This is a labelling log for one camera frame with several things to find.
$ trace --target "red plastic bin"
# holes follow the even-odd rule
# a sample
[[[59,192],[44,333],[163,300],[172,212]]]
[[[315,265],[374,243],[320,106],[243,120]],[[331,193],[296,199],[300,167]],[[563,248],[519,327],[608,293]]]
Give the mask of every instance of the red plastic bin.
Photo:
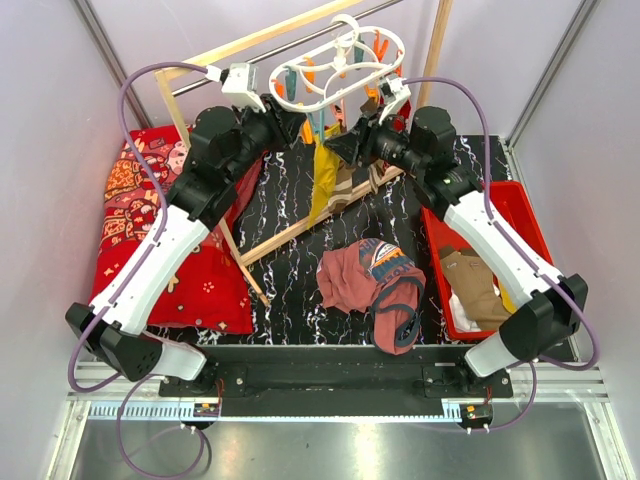
[[[533,214],[533,209],[522,185],[518,182],[492,182],[491,201],[522,239],[527,242],[538,255],[547,262],[552,263],[549,249],[544,242],[542,232],[540,231],[538,222]],[[469,248],[469,244],[460,235],[438,220],[435,215],[426,208],[422,209],[422,218],[427,230],[429,250],[431,250],[433,269],[436,275],[442,311],[447,322],[447,329],[449,330],[449,337],[454,340],[464,341],[477,341],[489,337],[493,332],[462,332],[456,330],[455,324],[453,323],[453,316],[451,315],[451,308],[449,307],[451,287],[442,273],[442,267],[440,266],[440,255],[438,251],[441,248],[450,245],[456,250],[459,250],[461,248]]]

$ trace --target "wooden drying rack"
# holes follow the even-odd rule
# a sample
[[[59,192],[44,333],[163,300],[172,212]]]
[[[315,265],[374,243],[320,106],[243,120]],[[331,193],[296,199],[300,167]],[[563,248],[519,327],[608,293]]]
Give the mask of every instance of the wooden drying rack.
[[[239,38],[238,40],[234,40],[233,42],[229,42],[225,45],[214,48],[213,50],[209,50],[208,52],[201,53],[200,55],[196,55],[195,57],[188,58],[184,60],[184,62],[199,65],[201,67],[206,67],[207,65],[218,63],[235,53],[254,47],[264,41],[295,30],[296,28],[303,27],[329,15],[339,13],[345,8],[361,3],[362,1],[363,0],[334,0],[332,2],[328,2],[324,5],[314,8],[313,10],[309,10],[305,13],[289,18],[288,20],[284,20],[283,22],[264,28],[258,32],[254,32],[250,35]],[[442,47],[442,40],[444,38],[444,32],[447,27],[452,3],[453,0],[439,0],[438,11],[434,22],[431,41],[429,43],[429,51],[427,54],[423,72],[424,76],[434,76],[436,72],[438,60],[440,57],[440,49]],[[155,72],[158,88],[160,89],[160,94],[162,95],[162,98],[164,99],[164,102],[169,109],[171,119],[173,120],[173,123],[178,130],[178,133],[180,134],[180,138],[186,145],[187,149],[191,147],[187,124],[184,121],[184,117],[178,106],[176,96],[171,90],[169,82],[175,80],[176,78],[187,75],[188,73],[191,73],[191,70],[175,67],[164,68]],[[421,85],[420,93],[418,96],[418,103],[415,108],[419,108],[427,104],[429,100],[430,90],[431,84],[423,83]],[[383,177],[380,179],[378,186],[385,184],[401,173],[403,172],[399,168],[389,167]],[[349,199],[348,204],[361,199],[368,193],[371,193],[371,191],[372,187],[369,181],[356,186],[351,193],[351,198]],[[325,208],[313,221],[311,226],[322,222],[330,215],[331,213],[329,212],[329,210]],[[249,252],[245,253],[244,255],[241,255],[225,220],[223,219],[220,221],[220,230],[222,231],[222,234],[224,235],[224,238],[229,245],[231,254],[233,255],[235,261],[238,263],[238,266],[240,267],[240,270],[242,271],[244,277],[247,279],[251,287],[260,297],[260,300],[265,305],[269,304],[269,299],[262,292],[262,289],[247,269],[247,266],[252,264],[253,262],[256,262],[268,253],[276,250],[282,245],[288,243],[291,239],[295,238],[302,232],[306,231],[308,228],[310,228],[308,222],[308,217],[303,218],[290,227],[286,228],[282,232],[276,234],[269,240],[266,240]]]

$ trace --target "red blanket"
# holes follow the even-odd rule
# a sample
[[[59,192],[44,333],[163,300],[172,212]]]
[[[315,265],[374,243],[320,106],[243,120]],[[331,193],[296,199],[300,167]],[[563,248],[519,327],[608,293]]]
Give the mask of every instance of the red blanket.
[[[166,193],[182,172],[187,154],[175,127],[133,131],[131,136]],[[262,159],[236,186],[239,198],[225,216],[229,228],[249,203],[261,167]],[[105,189],[105,219],[91,298],[125,265],[159,209],[158,195],[149,177],[125,144]],[[160,295],[147,323],[251,333],[247,286],[218,227],[186,258]]]

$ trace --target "orange clothespin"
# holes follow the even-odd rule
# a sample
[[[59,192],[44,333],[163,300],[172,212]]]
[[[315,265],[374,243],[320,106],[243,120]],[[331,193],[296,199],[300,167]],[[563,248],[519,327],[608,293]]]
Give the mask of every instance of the orange clothespin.
[[[314,143],[313,140],[313,126],[309,119],[312,118],[311,115],[307,116],[307,119],[302,124],[302,128],[300,129],[300,138],[302,138],[302,142],[305,145],[312,145]]]
[[[304,57],[304,59],[307,61],[307,65],[309,65],[310,67],[313,67],[315,65],[315,63],[313,63],[313,60],[311,60],[310,57]],[[315,83],[315,80],[316,80],[315,72],[304,72],[304,76],[311,83]],[[311,93],[312,91],[313,90],[311,90],[309,87],[307,87],[307,93]]]
[[[277,78],[274,78],[272,82],[276,84],[276,93],[278,94],[278,96],[280,98],[284,98],[284,85],[281,84]]]
[[[378,92],[378,87],[369,88],[369,85],[364,86],[364,91],[367,94],[367,97],[373,99],[376,102],[376,105],[380,103],[380,92]]]
[[[380,46],[380,31],[376,30],[376,39],[373,41],[373,53],[376,54],[376,58],[379,62],[384,58],[384,54],[387,53],[387,48],[389,48],[389,40],[385,38],[384,42],[382,42],[382,47]]]
[[[340,99],[340,106],[331,105],[331,112],[336,119],[336,122],[340,124],[340,129],[344,132],[347,129],[347,118],[344,111],[344,98]]]
[[[396,60],[401,54],[402,54],[402,50],[398,50],[398,53],[396,53]],[[400,64],[398,68],[396,68],[396,75],[398,75],[399,77],[402,77],[402,64]]]

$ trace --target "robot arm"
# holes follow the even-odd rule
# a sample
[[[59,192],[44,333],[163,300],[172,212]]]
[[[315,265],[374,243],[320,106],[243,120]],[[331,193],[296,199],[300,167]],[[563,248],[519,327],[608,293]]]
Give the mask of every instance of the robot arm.
[[[151,309],[185,258],[232,206],[236,182],[263,152],[290,148],[306,120],[304,114],[283,110],[271,95],[258,97],[247,88],[252,78],[245,65],[232,65],[223,92],[231,92],[234,104],[244,108],[209,108],[196,119],[184,171],[167,195],[161,236],[156,239],[155,234],[162,213],[113,283],[90,305],[75,303],[67,311],[67,322],[80,337],[95,312],[108,307],[85,346],[131,381],[149,374],[197,379],[206,363],[204,354],[145,333]],[[132,281],[123,288],[127,277]]]
[[[540,258],[493,205],[493,218],[487,214],[482,186],[454,159],[456,131],[445,110],[420,108],[410,133],[399,133],[392,126],[392,115],[406,100],[408,89],[401,79],[389,78],[381,90],[387,107],[363,114],[349,132],[332,137],[325,145],[350,165],[367,166],[379,158],[407,172],[422,205],[476,250],[518,307],[498,332],[467,352],[461,380],[473,383],[515,363],[533,360],[575,333],[579,318],[542,277],[559,285],[581,309],[587,296],[584,280],[579,275],[565,278]],[[535,261],[537,270],[498,231],[496,222]]]

